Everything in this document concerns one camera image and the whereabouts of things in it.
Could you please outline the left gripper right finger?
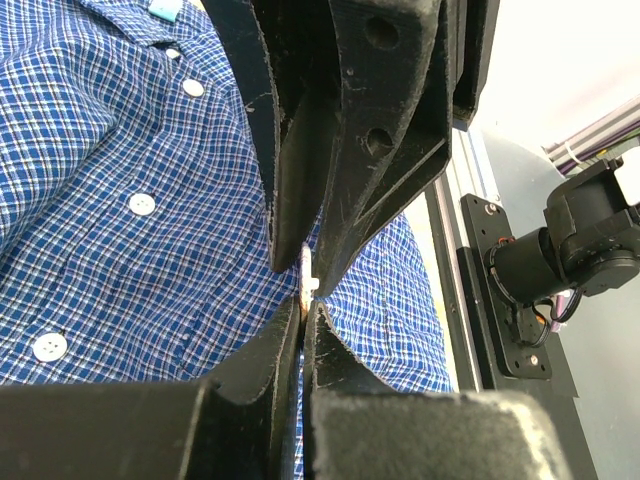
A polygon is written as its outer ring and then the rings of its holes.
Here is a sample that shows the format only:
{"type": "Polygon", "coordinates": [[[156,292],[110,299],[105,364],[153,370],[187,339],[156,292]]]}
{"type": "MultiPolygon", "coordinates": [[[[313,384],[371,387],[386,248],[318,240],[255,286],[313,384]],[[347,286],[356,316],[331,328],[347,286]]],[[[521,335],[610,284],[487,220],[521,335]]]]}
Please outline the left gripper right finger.
{"type": "Polygon", "coordinates": [[[403,393],[313,302],[304,341],[307,479],[569,479],[544,409],[514,391],[403,393]]]}

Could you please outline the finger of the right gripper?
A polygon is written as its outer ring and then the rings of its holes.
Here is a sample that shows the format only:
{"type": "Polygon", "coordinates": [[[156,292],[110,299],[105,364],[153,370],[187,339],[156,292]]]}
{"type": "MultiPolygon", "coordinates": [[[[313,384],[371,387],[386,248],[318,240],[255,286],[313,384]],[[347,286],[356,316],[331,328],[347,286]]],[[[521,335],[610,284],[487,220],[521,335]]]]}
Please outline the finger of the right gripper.
{"type": "Polygon", "coordinates": [[[269,261],[293,265],[325,196],[338,124],[326,1],[207,1],[241,94],[267,211],[269,261]]]}

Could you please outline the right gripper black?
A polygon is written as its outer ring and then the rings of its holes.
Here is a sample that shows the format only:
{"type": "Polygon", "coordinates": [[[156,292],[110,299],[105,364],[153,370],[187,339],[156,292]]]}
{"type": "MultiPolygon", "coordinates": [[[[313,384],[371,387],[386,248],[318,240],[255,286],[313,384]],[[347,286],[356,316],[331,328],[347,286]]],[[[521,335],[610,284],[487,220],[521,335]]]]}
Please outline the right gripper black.
{"type": "Polygon", "coordinates": [[[314,257],[329,295],[363,247],[444,169],[487,82],[500,2],[333,1],[341,80],[314,257]]]}

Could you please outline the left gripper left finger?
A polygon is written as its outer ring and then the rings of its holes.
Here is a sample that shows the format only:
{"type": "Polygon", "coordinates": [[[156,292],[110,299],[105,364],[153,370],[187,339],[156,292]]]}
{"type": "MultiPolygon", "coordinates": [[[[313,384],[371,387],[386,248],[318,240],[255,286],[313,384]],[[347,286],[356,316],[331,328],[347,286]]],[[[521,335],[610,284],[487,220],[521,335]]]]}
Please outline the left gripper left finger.
{"type": "Polygon", "coordinates": [[[301,308],[190,382],[1,390],[5,479],[290,479],[301,308]]]}

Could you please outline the round silver brooch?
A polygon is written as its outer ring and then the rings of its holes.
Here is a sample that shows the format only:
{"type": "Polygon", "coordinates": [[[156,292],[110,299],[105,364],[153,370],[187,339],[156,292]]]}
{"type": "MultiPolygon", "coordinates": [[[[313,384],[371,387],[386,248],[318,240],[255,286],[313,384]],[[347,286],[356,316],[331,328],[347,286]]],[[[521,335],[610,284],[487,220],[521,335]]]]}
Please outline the round silver brooch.
{"type": "Polygon", "coordinates": [[[312,272],[312,251],[307,243],[303,243],[299,256],[299,303],[301,320],[306,321],[309,315],[314,293],[319,288],[319,279],[312,272]]]}

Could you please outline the blue checkered shirt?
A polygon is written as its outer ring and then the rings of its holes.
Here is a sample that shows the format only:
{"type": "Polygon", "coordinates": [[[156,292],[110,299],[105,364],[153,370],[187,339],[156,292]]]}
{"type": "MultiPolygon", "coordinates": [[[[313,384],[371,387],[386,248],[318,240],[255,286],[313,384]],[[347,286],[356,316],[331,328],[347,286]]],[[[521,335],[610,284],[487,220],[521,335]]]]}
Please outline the blue checkered shirt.
{"type": "MultiPolygon", "coordinates": [[[[299,300],[205,2],[2,3],[1,390],[190,382],[299,300]]],[[[447,392],[403,210],[311,306],[391,388],[447,392]]]]}

